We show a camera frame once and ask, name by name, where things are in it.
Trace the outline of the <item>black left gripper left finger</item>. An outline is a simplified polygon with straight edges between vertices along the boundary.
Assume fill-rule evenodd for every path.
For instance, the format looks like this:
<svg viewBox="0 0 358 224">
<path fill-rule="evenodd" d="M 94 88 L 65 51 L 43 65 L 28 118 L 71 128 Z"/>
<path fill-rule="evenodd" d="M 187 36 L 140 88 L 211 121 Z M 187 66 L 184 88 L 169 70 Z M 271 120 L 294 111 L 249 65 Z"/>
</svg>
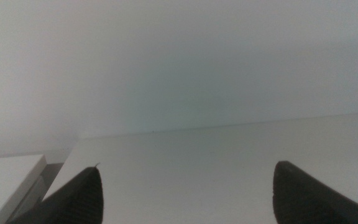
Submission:
<svg viewBox="0 0 358 224">
<path fill-rule="evenodd" d="M 102 224 L 103 186 L 97 167 L 87 167 L 11 224 Z"/>
</svg>

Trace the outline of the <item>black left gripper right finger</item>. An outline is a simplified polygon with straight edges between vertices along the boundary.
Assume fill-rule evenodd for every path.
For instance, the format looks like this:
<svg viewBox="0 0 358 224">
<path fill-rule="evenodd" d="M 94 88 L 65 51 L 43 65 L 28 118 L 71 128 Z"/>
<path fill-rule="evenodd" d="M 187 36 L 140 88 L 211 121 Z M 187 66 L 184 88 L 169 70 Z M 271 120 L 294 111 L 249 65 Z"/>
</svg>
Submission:
<svg viewBox="0 0 358 224">
<path fill-rule="evenodd" d="M 281 224 L 358 224 L 358 203 L 288 161 L 273 173 L 273 212 Z"/>
</svg>

